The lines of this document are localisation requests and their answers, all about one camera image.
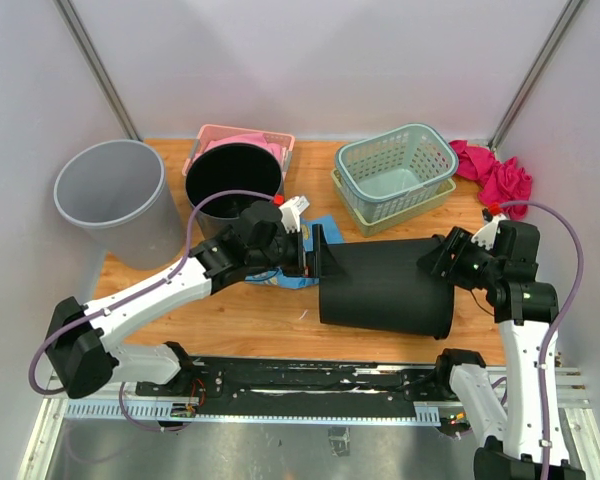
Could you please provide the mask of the pale green perforated tray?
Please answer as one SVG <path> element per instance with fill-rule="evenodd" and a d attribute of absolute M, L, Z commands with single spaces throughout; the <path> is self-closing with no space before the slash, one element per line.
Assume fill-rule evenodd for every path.
<path fill-rule="evenodd" d="M 363 237 L 371 237 L 385 230 L 395 227 L 401 223 L 409 221 L 417 216 L 428 213 L 435 208 L 442 206 L 447 198 L 456 190 L 456 183 L 453 179 L 445 180 L 436 191 L 436 194 L 428 200 L 421 201 L 414 206 L 405 208 L 397 213 L 385 215 L 379 220 L 368 222 L 356 208 L 353 208 L 349 201 L 345 198 L 344 187 L 340 178 L 340 174 L 333 169 L 330 173 L 334 184 L 335 191 L 347 209 L 350 217 L 358 227 Z"/>

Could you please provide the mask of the large black ribbed bin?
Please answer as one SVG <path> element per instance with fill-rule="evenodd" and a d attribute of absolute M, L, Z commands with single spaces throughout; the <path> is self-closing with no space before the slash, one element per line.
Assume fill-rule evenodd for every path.
<path fill-rule="evenodd" d="M 433 237 L 342 244 L 348 275 L 319 278 L 321 323 L 448 337 L 454 287 L 417 266 L 436 247 Z"/>

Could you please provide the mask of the light blue perforated basket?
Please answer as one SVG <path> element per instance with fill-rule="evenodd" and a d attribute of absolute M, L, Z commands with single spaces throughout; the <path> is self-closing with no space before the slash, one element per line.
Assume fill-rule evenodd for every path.
<path fill-rule="evenodd" d="M 347 144 L 335 156 L 345 199 L 369 223 L 428 200 L 458 164 L 442 136 L 421 123 Z"/>

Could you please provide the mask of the dark navy round bin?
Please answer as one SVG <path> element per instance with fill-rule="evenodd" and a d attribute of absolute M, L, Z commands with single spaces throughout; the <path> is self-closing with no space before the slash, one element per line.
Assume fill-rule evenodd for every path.
<path fill-rule="evenodd" d="M 196 215 L 204 237 L 217 234 L 240 212 L 257 200 L 242 192 L 259 192 L 271 197 L 284 192 L 279 161 L 268 151 L 249 144 L 229 144 L 213 148 L 194 160 L 185 178 L 185 191 L 191 206 L 212 194 L 231 190 L 231 195 L 210 201 Z"/>

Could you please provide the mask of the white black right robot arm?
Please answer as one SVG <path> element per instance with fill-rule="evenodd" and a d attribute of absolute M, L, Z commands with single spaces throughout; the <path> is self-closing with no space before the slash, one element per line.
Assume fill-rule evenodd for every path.
<path fill-rule="evenodd" d="M 453 286 L 486 293 L 506 356 L 501 402 L 481 355 L 446 349 L 436 361 L 435 392 L 459 399 L 479 446 L 477 479 L 583 479 L 562 433 L 556 392 L 555 288 L 537 281 L 539 230 L 495 216 L 477 233 L 453 228 L 418 266 Z"/>

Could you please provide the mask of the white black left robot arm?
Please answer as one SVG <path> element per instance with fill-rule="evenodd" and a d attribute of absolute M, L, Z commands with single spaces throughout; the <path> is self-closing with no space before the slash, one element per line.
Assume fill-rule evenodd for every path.
<path fill-rule="evenodd" d="M 279 270 L 287 277 L 318 277 L 320 254 L 303 246 L 301 215 L 307 207 L 303 196 L 280 206 L 257 201 L 234 224 L 158 274 L 86 304 L 73 297 L 58 303 L 44 351 L 62 393 L 80 399 L 122 382 L 151 383 L 175 396 L 187 393 L 194 371 L 178 343 L 147 347 L 129 345 L 127 338 L 170 311 L 251 276 Z"/>

